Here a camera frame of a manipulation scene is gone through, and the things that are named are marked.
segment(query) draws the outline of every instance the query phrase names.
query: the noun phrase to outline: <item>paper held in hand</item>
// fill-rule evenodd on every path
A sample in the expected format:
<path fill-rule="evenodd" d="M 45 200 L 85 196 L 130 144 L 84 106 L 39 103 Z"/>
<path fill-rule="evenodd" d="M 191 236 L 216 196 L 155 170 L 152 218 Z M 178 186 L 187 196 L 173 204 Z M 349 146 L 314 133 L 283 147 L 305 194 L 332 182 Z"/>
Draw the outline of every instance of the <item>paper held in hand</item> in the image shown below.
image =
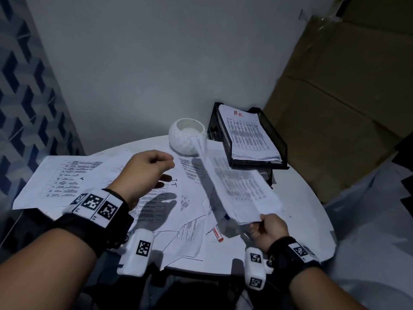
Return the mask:
<path fill-rule="evenodd" d="M 261 126 L 257 114 L 224 104 L 218 109 L 232 141 L 233 159 L 281 163 L 280 153 Z"/>
<path fill-rule="evenodd" d="M 221 203 L 238 224 L 260 221 L 260 213 L 279 213 L 282 204 L 256 170 L 232 169 L 221 142 L 198 138 L 194 142 Z"/>

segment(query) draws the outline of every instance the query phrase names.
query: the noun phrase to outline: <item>black mesh tray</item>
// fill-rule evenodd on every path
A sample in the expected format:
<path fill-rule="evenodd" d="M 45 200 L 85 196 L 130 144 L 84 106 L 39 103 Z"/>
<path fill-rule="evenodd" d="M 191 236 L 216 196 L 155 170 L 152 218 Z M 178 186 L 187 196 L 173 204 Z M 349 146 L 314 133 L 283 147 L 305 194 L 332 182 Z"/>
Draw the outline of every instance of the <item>black mesh tray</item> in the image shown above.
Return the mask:
<path fill-rule="evenodd" d="M 267 119 L 265 114 L 261 111 L 260 108 L 252 107 L 247 112 L 258 114 L 259 122 L 261 126 L 266 131 L 278 151 L 282 162 L 276 161 L 251 161 L 251 160 L 236 160 L 232 158 L 232 141 L 228 134 L 228 131 L 225 127 L 224 121 L 221 114 L 219 113 L 218 107 L 221 102 L 215 102 L 214 109 L 212 110 L 211 119 L 209 120 L 208 125 L 208 138 L 215 141 L 221 141 L 224 144 L 225 154 L 227 155 L 228 163 L 231 167 L 239 166 L 259 166 L 259 167 L 268 167 L 270 169 L 289 169 L 287 166 L 287 144 L 277 133 L 274 126 Z"/>

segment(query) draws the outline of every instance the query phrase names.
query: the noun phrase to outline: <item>white wall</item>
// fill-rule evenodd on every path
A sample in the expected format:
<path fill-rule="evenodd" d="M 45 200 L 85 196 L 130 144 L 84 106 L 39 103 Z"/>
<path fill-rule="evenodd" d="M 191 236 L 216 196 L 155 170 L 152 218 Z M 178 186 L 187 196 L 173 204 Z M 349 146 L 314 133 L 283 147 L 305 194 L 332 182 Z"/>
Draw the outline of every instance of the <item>white wall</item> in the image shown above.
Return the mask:
<path fill-rule="evenodd" d="M 215 100 L 264 107 L 333 0 L 27 0 L 87 154 L 207 125 Z"/>

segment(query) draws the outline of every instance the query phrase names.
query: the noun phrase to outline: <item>hand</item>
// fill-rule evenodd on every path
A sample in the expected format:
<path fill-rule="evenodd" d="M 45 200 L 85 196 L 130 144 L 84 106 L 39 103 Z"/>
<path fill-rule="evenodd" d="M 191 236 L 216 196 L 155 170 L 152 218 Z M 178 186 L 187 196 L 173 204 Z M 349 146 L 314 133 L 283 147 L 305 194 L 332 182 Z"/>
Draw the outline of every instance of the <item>hand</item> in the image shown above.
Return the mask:
<path fill-rule="evenodd" d="M 163 173 L 174 166 L 173 156 L 169 153 L 158 150 L 140 152 L 131 157 L 108 188 L 120 194 L 132 210 L 140 197 L 153 188 L 164 186 L 164 183 L 159 181 L 172 180 L 171 176 Z"/>
<path fill-rule="evenodd" d="M 287 224 L 277 214 L 260 214 L 260 218 L 263 222 L 251 223 L 250 231 L 257 247 L 267 253 L 274 241 L 290 234 Z"/>

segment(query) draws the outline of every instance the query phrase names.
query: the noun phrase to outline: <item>black wrist strap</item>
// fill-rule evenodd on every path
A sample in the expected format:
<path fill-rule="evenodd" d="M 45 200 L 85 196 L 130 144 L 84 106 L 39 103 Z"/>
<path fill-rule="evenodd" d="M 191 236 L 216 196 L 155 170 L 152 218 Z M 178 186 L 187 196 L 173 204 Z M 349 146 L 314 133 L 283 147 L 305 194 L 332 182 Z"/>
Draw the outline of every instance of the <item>black wrist strap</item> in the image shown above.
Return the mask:
<path fill-rule="evenodd" d="M 129 206 L 125 200 L 110 189 L 105 188 L 102 190 L 118 198 L 118 203 L 121 203 L 120 207 L 118 209 L 116 208 L 116 213 L 112 217 L 110 217 L 110 210 L 113 209 L 114 205 L 110 204 L 108 207 L 107 203 L 105 203 L 106 199 L 102 199 L 96 206 L 96 212 L 91 219 L 77 215 L 76 208 L 81 207 L 82 204 L 88 200 L 88 198 L 86 198 L 88 194 L 85 193 L 82 198 L 82 195 L 80 195 L 72 203 L 73 205 L 68 207 L 69 213 L 64 213 L 59 219 L 54 221 L 50 227 L 50 229 L 64 229 L 79 237 L 89 245 L 97 257 L 100 257 L 105 249 L 119 248 L 121 244 L 125 243 L 128 230 L 133 223 L 133 218 L 129 215 Z M 109 223 L 107 223 L 106 227 L 102 227 L 93 222 L 94 217 L 97 215 L 96 213 L 102 213 L 102 218 L 104 219 L 109 218 Z"/>
<path fill-rule="evenodd" d="M 289 290 L 294 277 L 310 267 L 321 268 L 317 257 L 307 247 L 290 236 L 275 241 L 267 253 L 274 268 L 267 280 L 283 292 Z"/>

